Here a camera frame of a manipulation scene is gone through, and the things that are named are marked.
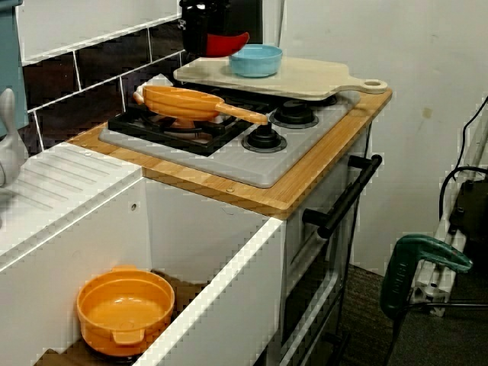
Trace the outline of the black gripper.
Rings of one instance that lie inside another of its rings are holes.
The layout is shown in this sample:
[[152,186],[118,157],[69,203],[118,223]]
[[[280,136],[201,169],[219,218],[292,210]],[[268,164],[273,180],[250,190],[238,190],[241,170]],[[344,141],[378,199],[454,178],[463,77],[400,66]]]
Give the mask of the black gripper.
[[180,28],[184,49],[195,56],[207,55],[207,35],[228,36],[227,0],[181,0]]

